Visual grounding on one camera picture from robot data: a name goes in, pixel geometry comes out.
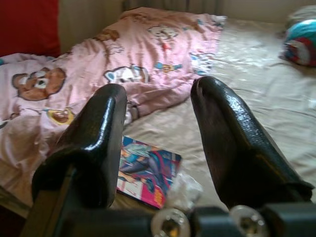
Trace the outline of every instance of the magazine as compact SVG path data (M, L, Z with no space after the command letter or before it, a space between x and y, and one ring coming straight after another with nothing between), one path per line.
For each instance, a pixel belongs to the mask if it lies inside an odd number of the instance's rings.
M145 204L162 208L181 156L123 137L117 190Z

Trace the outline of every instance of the cartoon print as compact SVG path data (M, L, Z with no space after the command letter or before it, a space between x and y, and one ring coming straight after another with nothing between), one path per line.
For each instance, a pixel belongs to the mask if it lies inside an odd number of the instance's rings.
M119 67L113 71L106 71L104 77L109 83L142 82L148 83L149 75L145 68L131 65L130 67Z
M182 27L182 29L184 31L188 31L188 30L197 31L199 25L203 25L203 22L200 19L198 19L197 22L194 23L193 25L190 25L190 26L187 26L187 27Z
M142 24L145 24L152 19L149 14L144 12L138 12L129 16L132 17L134 22L140 22Z
M160 62L157 62L155 64L155 68L162 70L164 73L169 73L171 71L175 71L179 68L182 68L182 64L178 65L168 65L168 64L162 64Z
M104 29L98 34L95 39L100 41L113 40L116 41L119 38L119 33L116 30Z
M66 73L61 68L42 68L40 71L16 74L12 84L18 90L18 97L30 101L45 100L57 93L63 86Z
M1 120L0 119L0 129L4 128L9 123L10 120L18 117L19 115L20 115L19 113L17 113L17 114L16 113L12 113L10 115L10 119L5 119L5 120Z
M0 120L0 129L3 128L4 126L6 126L8 121L9 120L3 120L3 121Z
M148 31L152 33L159 40L169 40L178 35L175 28L165 26L165 25L150 27Z
M200 54L190 53L190 57L191 57L193 71L195 74L198 74L200 76L210 75L211 70L212 70L212 66L213 66L214 54L212 54L212 53L200 53Z
M167 44L167 43L162 43L162 49L164 50L164 51L167 51L167 50L171 50L172 49L172 47L169 45L169 44Z
M146 146L143 144L132 143L123 147L121 151L121 159L120 168L118 172L118 178L127 181L129 183L133 183L136 181L141 181L145 185L150 192L154 192L156 183L166 195L168 186L166 185L165 178L162 174L161 166L159 159L153 151L156 151L157 148ZM151 178L142 178L142 177L133 177L131 174L151 171L154 175L154 179Z
M47 117L49 117L54 123L58 125L69 125L75 118L74 113L66 108L65 110L44 110Z
M106 47L104 54L106 56L106 55L121 53L123 51L124 51L124 48L122 46L119 46L118 44L115 44L115 43L111 43L108 47Z
M214 22L214 26L223 27L225 25L226 16L211 15L211 19Z

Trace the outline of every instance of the wrinkled fabric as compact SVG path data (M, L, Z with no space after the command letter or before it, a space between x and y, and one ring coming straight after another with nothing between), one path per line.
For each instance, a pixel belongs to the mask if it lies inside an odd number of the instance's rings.
M183 102L211 74L225 17L138 8L57 59L15 54L0 66L0 185L27 205L36 168L93 93L124 86L125 124Z
M282 28L278 24L229 19L221 36L213 75L246 101L292 167L316 186L316 70L278 58L283 42L276 33ZM203 186L197 205L225 208L208 171L190 99L136 120L124 135L180 154L180 170ZM150 210L120 194L112 208ZM26 212L21 207L15 210L21 215Z

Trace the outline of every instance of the wall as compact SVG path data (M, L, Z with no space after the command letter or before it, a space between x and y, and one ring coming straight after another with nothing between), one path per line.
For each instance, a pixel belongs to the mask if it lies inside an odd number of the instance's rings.
M59 1L59 39L62 53L76 43L95 36L108 25L107 14L113 12L105 11L104 3L104 0Z
M116 22L121 14L123 0L104 0L106 22L108 25Z
M289 13L316 0L224 0L221 13L231 18L283 23Z

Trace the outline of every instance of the curtain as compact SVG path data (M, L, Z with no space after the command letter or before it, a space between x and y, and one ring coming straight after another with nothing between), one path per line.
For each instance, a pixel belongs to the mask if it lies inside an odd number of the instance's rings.
M136 7L152 7L192 13L218 13L220 0L125 0L123 11Z

